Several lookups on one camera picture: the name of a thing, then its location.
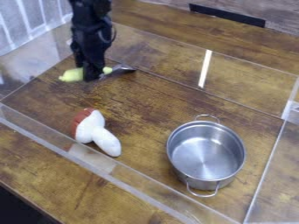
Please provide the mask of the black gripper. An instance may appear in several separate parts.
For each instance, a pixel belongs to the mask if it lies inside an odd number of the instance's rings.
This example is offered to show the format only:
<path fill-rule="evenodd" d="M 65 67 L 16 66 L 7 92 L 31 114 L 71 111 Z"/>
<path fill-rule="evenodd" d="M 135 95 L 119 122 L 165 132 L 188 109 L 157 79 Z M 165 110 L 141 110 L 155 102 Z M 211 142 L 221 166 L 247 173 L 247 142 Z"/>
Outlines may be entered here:
<path fill-rule="evenodd" d="M 71 50 L 76 67 L 83 67 L 83 80 L 93 81 L 103 74 L 105 50 L 112 46 L 109 15 L 97 17 L 95 13 L 75 12 L 71 19 Z"/>

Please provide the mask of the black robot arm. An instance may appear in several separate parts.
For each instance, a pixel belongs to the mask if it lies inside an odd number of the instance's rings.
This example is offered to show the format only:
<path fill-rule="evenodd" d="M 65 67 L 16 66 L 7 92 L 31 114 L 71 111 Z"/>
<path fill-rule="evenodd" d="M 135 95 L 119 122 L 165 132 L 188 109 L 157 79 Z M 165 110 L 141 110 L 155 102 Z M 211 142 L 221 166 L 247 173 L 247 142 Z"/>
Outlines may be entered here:
<path fill-rule="evenodd" d="M 84 81 L 103 74 L 105 51 L 115 40 L 108 15 L 111 0 L 68 0 L 72 8 L 69 48 Z"/>

